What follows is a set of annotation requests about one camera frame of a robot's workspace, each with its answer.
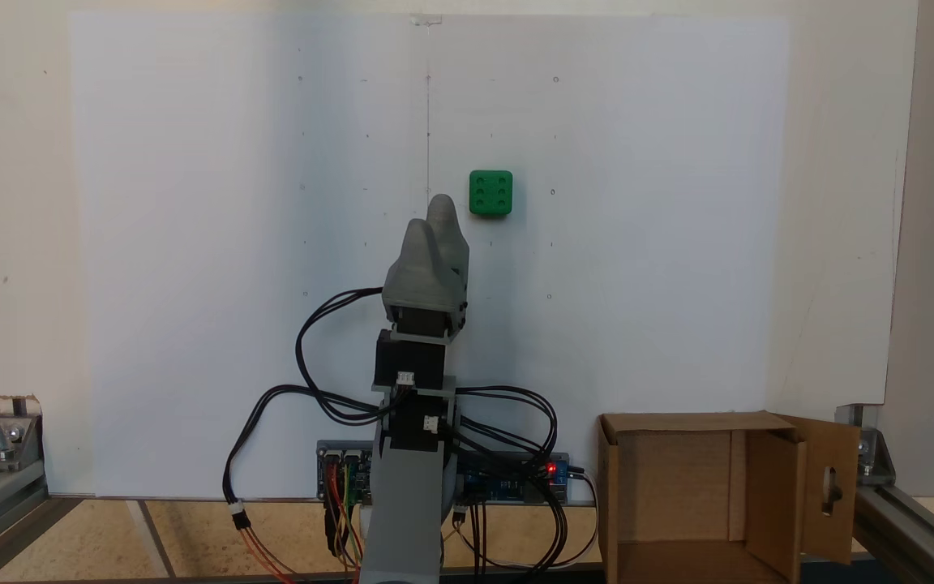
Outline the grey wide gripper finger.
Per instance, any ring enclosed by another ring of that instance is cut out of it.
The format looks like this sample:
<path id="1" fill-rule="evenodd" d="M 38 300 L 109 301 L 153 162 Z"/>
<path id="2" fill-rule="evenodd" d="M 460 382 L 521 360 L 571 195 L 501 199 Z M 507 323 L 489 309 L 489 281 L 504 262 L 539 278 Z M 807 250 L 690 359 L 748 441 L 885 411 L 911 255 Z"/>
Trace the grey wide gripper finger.
<path id="1" fill-rule="evenodd" d="M 467 241 L 456 219 L 409 221 L 400 254 L 387 270 L 384 285 L 418 281 L 446 286 L 455 281 L 460 287 L 467 286 Z"/>

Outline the grey narrow gripper finger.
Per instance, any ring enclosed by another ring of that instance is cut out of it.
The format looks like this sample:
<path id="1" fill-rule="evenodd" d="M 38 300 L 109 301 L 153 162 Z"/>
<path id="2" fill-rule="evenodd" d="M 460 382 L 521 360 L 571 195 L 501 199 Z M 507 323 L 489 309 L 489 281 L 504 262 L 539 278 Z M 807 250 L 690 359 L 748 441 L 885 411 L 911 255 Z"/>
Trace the grey narrow gripper finger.
<path id="1" fill-rule="evenodd" d="M 469 278 L 469 244 L 459 219 L 456 205 L 448 195 L 434 195 L 427 205 L 426 221 L 433 230 L 439 255 L 445 264 L 460 278 Z"/>

